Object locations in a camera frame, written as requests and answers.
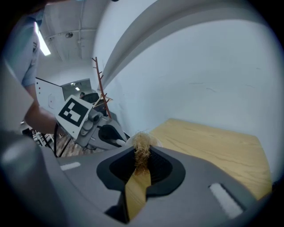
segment gray surface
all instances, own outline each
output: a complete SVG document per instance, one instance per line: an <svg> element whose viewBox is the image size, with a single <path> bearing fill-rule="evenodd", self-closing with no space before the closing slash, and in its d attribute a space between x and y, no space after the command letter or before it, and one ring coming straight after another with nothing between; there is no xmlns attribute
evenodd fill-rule
<svg viewBox="0 0 284 227"><path fill-rule="evenodd" d="M115 204L119 194L102 187L96 175L96 166L125 148L105 151L85 157L60 158L61 165L78 161L81 166L65 171L70 181L84 196L101 210ZM145 207L128 224L129 226L215 226L228 221L216 198L209 190L213 183L222 184L244 208L256 200L251 193L228 174L203 159L159 148L164 153L180 160L185 167L183 183L170 195L149 198Z"/></svg>
<svg viewBox="0 0 284 227"><path fill-rule="evenodd" d="M93 122L95 116L99 116L99 119L96 122ZM89 112L89 116L85 120L75 143L78 143L82 147L87 147L89 149L99 148L103 150L111 150L117 148L116 146L104 142L99 138L100 128L98 128L98 126L102 127L104 125L113 126L114 129L123 138L123 140L125 142L127 141L127 138L123 130L115 120L112 120L108 117L104 117L102 113L99 113L94 109L91 109Z"/></svg>
<svg viewBox="0 0 284 227"><path fill-rule="evenodd" d="M229 222L223 223L219 227L239 227L239 226L249 226L248 223L255 218L259 212L265 207L266 203L270 200L271 194L264 196L257 203L254 203L248 210L244 211L244 213Z"/></svg>
<svg viewBox="0 0 284 227"><path fill-rule="evenodd" d="M65 223L67 226L124 226L103 213L117 203L120 193L107 189L97 177L96 169L101 161L129 147L56 159L50 149L43 147L41 152L28 137L5 132L0 133L0 139L0 164L8 183L27 208L42 220L60 226ZM224 224L228 218L208 189L212 183L221 183L243 208L259 207L244 186L213 164L168 149L158 149L181 161L186 170L185 179L170 195L148 199L128 226L206 227ZM81 165L61 170L60 165L73 162ZM244 214L245 219L249 219L253 212Z"/></svg>

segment tabletop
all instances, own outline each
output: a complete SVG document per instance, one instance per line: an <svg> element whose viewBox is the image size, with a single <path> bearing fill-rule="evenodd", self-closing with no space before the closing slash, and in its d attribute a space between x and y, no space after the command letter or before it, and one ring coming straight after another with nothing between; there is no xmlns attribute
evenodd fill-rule
<svg viewBox="0 0 284 227"><path fill-rule="evenodd" d="M150 134L165 148L215 164L242 183L257 200L272 190L268 161L256 136L175 119L167 120ZM146 202L149 179L149 175L132 176L126 184L130 218Z"/></svg>

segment person's arm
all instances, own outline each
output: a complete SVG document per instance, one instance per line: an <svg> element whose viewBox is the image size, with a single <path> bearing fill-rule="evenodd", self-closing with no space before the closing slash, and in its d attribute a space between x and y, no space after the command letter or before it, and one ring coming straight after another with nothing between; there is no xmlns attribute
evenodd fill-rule
<svg viewBox="0 0 284 227"><path fill-rule="evenodd" d="M25 87L25 89L34 99L32 106L25 116L25 121L36 131L45 134L53 134L56 125L55 116L39 106L39 102L37 101L36 97L35 84L31 84ZM58 133L63 133L63 131L58 128Z"/></svg>

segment fluorescent light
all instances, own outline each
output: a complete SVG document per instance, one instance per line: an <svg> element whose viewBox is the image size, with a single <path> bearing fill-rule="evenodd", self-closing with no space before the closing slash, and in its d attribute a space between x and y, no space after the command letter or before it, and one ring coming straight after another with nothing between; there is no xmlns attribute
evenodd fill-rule
<svg viewBox="0 0 284 227"><path fill-rule="evenodd" d="M35 22L35 32L36 32L36 34L39 38L39 47L40 47L41 51L43 52L43 54L45 56L50 55L51 53L50 53L50 51L49 51L49 49L48 49L48 47L47 47L47 45L46 45L46 43L43 39L43 36L41 35L41 33L39 31L39 26L37 25L36 22Z"/></svg>

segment ceiling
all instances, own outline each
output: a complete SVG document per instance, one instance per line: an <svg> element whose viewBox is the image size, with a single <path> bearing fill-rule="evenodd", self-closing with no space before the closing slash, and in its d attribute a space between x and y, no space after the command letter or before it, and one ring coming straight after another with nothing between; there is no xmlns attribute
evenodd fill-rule
<svg viewBox="0 0 284 227"><path fill-rule="evenodd" d="M70 92L75 92L75 93L77 92L77 90L75 89L76 87L78 87L80 91L86 91L86 90L92 89L89 79L75 82L75 85L67 84L67 85L62 86L64 91L70 91Z"/></svg>
<svg viewBox="0 0 284 227"><path fill-rule="evenodd" d="M95 32L109 0L70 0L47 5L40 31L60 61L90 59ZM66 38L67 33L73 36Z"/></svg>

